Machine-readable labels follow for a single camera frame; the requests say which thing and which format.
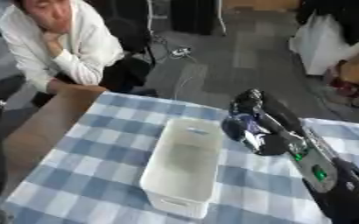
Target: plastic tub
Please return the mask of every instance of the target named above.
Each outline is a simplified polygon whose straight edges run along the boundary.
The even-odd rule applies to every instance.
[[[203,219],[213,196],[223,133],[214,122],[170,120],[140,180],[151,204]]]

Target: table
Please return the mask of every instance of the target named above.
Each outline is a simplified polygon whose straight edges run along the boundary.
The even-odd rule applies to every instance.
[[[12,189],[69,131],[100,93],[68,89],[56,95],[4,141]]]
[[[204,220],[151,207],[138,181],[173,117],[221,121],[226,111],[104,93],[4,203],[14,223],[328,223],[287,157],[259,157],[224,140]],[[359,124],[306,119],[359,166]]]

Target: floor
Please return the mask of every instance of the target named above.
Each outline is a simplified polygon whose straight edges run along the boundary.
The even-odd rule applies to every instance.
[[[0,16],[7,4],[0,1]],[[288,51],[287,40],[297,29],[292,13],[237,9],[224,17],[225,37],[219,27],[212,36],[198,36],[170,31],[167,20],[155,21],[153,29],[168,41],[168,48],[190,46],[193,52],[192,59],[170,59],[164,46],[155,43],[152,48],[159,63],[147,86],[156,88],[163,98],[220,109],[246,89],[261,88],[300,117],[359,123],[359,109],[325,100],[322,80],[307,78],[298,57]],[[0,38],[0,79],[17,72]],[[5,136],[37,111],[30,104],[35,93],[25,85],[12,97],[0,129]]]

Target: white jacket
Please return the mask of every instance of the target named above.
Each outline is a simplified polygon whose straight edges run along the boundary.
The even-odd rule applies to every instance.
[[[123,48],[92,6],[71,0],[71,31],[60,37],[64,50],[53,59],[42,40],[42,31],[31,17],[12,5],[0,18],[0,30],[17,61],[17,67],[38,91],[59,72],[76,83],[97,85],[103,68],[123,58]]]

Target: man's hand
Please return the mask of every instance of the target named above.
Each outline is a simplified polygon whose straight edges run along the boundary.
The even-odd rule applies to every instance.
[[[59,42],[60,36],[62,36],[62,34],[46,31],[42,37],[43,41],[47,46],[47,50],[49,50],[53,58],[59,56],[63,50]]]

